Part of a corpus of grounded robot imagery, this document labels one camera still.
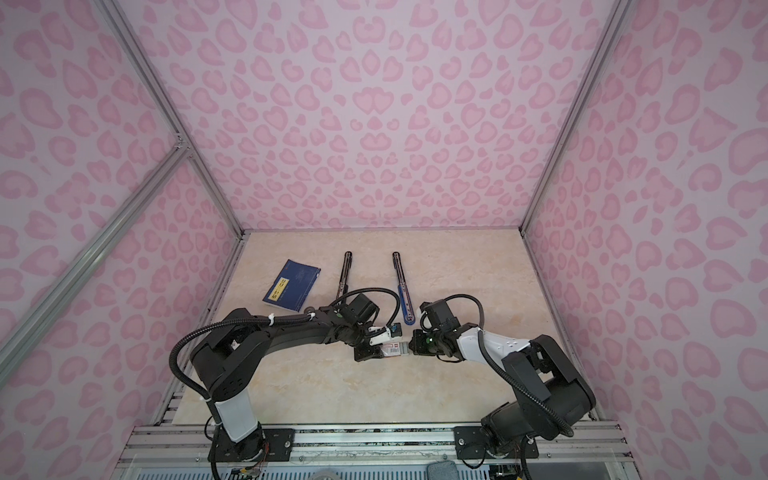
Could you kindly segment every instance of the pink wallpaper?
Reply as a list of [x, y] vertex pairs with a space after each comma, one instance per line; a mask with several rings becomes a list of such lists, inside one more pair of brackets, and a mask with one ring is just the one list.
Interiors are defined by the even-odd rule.
[[95, 480], [170, 380], [233, 236], [182, 165], [0, 392], [0, 477]]
[[245, 227], [518, 225], [612, 0], [122, 6]]
[[88, 0], [0, 5], [0, 344], [175, 143]]
[[532, 244], [647, 480], [768, 476], [768, 3], [641, 2]]

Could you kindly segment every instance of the book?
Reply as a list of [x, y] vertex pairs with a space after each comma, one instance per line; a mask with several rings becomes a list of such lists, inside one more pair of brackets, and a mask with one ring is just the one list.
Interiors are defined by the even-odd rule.
[[319, 275], [320, 269], [316, 266], [288, 260], [263, 301], [299, 312]]

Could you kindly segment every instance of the gray sponge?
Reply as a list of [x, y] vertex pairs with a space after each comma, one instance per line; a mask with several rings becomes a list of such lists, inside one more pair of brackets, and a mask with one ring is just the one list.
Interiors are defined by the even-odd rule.
[[458, 468], [450, 460], [427, 465], [428, 480], [458, 480]]

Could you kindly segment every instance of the yellow sticker on book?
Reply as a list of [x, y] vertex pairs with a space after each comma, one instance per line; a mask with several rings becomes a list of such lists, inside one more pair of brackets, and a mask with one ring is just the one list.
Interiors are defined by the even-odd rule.
[[275, 285], [275, 288], [272, 289], [272, 293], [270, 293], [270, 300], [276, 302], [283, 293], [283, 290], [286, 289], [286, 285], [288, 285], [288, 279], [280, 277], [280, 280], [277, 280], [277, 285]]

